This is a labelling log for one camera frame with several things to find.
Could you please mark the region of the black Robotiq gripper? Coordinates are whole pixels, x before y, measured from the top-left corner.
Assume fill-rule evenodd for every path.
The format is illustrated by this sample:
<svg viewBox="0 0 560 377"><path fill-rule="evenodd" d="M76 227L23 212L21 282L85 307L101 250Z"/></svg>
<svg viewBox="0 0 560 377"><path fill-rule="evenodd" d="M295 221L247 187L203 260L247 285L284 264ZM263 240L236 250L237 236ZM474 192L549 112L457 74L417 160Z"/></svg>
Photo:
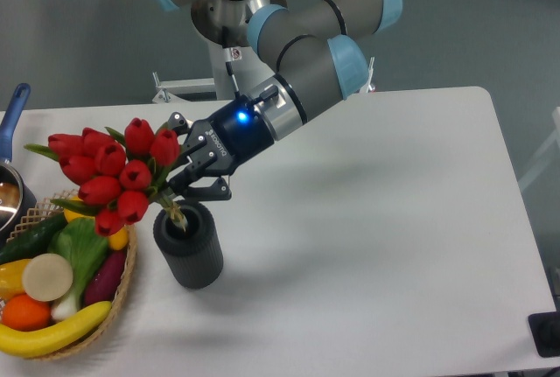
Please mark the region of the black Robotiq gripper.
<svg viewBox="0 0 560 377"><path fill-rule="evenodd" d="M230 200L231 189L221 176L233 174L238 166L274 143L263 117L254 111L245 95L194 123L173 112L168 118L168 129L184 141L179 156L184 170L168 184L185 201ZM207 177L217 178L209 186L192 186Z"/></svg>

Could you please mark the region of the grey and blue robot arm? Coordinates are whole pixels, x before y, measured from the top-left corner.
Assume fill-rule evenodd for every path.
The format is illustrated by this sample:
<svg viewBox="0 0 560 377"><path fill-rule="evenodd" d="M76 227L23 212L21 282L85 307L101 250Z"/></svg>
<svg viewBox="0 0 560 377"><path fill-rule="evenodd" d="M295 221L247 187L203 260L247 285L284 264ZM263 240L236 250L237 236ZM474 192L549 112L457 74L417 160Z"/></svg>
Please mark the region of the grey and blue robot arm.
<svg viewBox="0 0 560 377"><path fill-rule="evenodd" d="M367 89L370 71L357 39L382 31L402 14L403 0L320 0L295 13L284 0L158 0L167 10L189 7L198 33L218 45L231 81L232 51L247 47L264 80L235 84L233 100L209 117L178 120L185 137L176 175L160 197L227 200L226 177L249 159Z"/></svg>

